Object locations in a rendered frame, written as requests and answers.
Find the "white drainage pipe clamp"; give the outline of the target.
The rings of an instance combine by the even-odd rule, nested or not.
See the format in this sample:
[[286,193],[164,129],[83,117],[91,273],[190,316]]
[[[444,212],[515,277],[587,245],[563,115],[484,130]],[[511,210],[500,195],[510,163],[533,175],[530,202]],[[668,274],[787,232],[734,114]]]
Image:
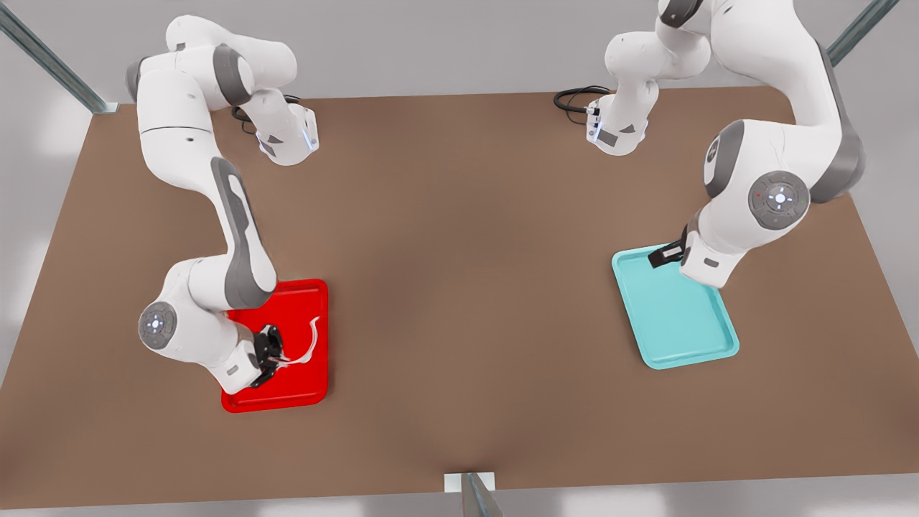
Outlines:
[[312,359],[313,350],[315,349],[318,343],[318,338],[319,338],[319,331],[317,329],[318,321],[319,321],[319,315],[317,315],[317,317],[313,317],[312,320],[309,321],[309,330],[311,330],[311,337],[312,337],[312,341],[309,344],[309,349],[306,350],[305,353],[303,353],[301,357],[298,357],[296,359],[290,359],[286,357],[284,353],[281,353],[279,358],[274,359],[274,361],[276,361],[276,363],[279,364],[280,368],[285,368],[287,366],[294,365],[294,364],[305,364],[305,363],[308,363],[308,361]]

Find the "red tray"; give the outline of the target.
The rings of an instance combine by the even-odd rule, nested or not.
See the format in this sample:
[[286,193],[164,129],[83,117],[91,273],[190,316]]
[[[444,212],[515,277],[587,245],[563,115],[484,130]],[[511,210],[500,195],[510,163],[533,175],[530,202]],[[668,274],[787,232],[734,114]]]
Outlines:
[[328,381],[328,290],[321,279],[282,281],[262,307],[232,310],[230,320],[253,332],[266,325],[278,327],[284,355],[301,357],[312,341],[309,321],[319,315],[318,343],[312,359],[276,370],[275,376],[257,388],[246,387],[235,395],[221,393],[221,406],[230,413],[296,408],[317,404],[325,398]]

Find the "teal tray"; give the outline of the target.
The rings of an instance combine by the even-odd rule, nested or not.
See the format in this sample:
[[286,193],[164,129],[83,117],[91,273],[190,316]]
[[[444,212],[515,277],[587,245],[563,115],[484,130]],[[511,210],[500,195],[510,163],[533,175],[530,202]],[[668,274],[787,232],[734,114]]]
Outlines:
[[653,268],[653,250],[620,250],[611,258],[644,363],[665,370],[735,356],[740,340],[721,292],[686,278],[679,262]]

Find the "silver frame post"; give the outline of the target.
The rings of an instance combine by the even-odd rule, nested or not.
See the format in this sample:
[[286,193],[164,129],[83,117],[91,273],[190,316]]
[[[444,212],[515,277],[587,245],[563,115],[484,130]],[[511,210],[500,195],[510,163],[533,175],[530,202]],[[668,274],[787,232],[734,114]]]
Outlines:
[[74,99],[94,115],[115,114],[119,104],[106,102],[55,52],[46,45],[11,9],[0,1],[0,32],[55,79]]
[[495,491],[495,473],[447,473],[443,477],[444,492],[462,494],[463,517],[505,517]]
[[899,2],[900,0],[870,0],[856,19],[828,47],[826,53],[831,66],[839,65]]

